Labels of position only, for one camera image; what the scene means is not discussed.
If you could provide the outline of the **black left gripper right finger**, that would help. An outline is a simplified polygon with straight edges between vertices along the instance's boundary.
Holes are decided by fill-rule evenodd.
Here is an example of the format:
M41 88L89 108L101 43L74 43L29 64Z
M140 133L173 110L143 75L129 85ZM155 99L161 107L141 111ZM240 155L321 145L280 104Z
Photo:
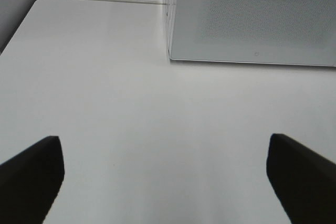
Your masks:
M266 174L291 223L335 223L335 163L284 134L273 134Z

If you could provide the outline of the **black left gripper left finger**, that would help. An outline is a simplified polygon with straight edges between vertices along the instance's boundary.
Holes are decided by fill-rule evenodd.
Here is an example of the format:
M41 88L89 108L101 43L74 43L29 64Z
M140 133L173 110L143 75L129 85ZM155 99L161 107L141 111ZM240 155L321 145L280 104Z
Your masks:
M58 136L48 136L1 164L1 223L43 223L64 181Z

